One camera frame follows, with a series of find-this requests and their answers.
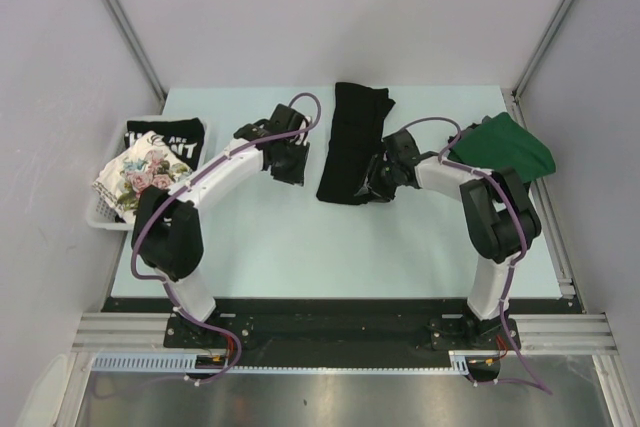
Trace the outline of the plain black t-shirt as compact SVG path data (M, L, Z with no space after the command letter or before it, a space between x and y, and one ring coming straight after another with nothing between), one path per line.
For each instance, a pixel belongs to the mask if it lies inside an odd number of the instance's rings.
M335 109L328 153L316 198L325 203L362 205L375 199L365 179L382 149L384 122L395 105L387 88L350 82L335 84Z

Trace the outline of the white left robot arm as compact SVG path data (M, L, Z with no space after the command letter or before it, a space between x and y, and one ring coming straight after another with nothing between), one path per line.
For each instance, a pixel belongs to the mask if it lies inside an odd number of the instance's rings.
M282 183L302 186L309 155L308 133L321 118L321 104L310 93L275 107L271 116L240 127L212 160L166 189L150 186L141 194L131 237L130 271L141 281L159 282L173 312L197 345L219 335L239 354L242 342L211 316L216 301L199 269L204 255L202 214L250 177L267 172Z

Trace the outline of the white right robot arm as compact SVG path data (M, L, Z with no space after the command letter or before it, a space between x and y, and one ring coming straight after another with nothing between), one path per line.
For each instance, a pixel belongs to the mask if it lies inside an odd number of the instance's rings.
M508 311L515 267L542 230L518 173L512 167L491 171L452 161L443 154L422 153L413 136L402 129L382 140L381 149L368 162L359 195L387 203L401 186L460 202L478 255L461 316L430 321L431 337L475 349L503 345L511 338Z

